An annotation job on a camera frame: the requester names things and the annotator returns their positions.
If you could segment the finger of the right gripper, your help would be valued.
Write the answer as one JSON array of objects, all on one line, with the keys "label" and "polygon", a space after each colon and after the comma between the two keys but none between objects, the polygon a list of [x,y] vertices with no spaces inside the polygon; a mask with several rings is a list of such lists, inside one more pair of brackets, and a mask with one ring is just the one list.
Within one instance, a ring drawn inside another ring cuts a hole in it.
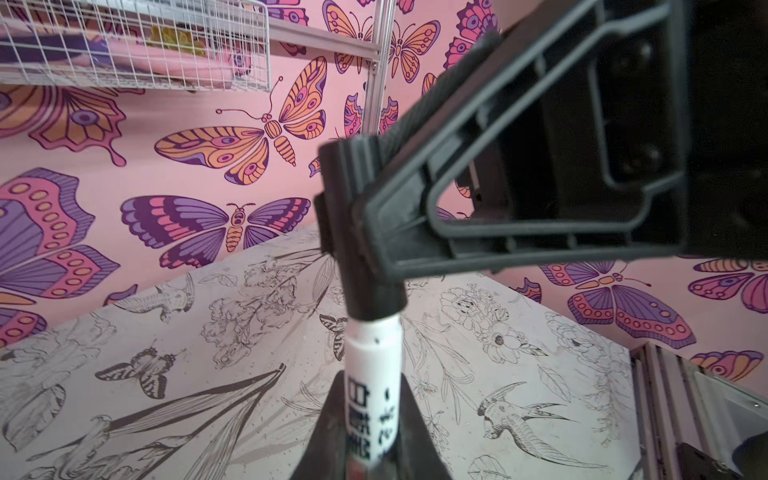
[{"label": "finger of the right gripper", "polygon": [[767,256],[767,5],[545,1],[378,139],[374,274]]}]

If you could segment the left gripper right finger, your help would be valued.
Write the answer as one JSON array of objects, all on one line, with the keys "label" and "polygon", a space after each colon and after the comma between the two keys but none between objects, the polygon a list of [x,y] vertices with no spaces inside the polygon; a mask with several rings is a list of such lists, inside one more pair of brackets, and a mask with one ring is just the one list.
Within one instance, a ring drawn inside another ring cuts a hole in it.
[{"label": "left gripper right finger", "polygon": [[401,376],[398,435],[392,463],[397,480],[450,480],[405,375]]}]

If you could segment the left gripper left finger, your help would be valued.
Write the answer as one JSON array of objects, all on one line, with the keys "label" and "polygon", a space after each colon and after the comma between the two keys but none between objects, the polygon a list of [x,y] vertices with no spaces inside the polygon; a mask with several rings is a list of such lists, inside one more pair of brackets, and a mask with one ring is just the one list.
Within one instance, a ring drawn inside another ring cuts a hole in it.
[{"label": "left gripper left finger", "polygon": [[291,480],[343,480],[346,469],[344,371],[339,371]]}]

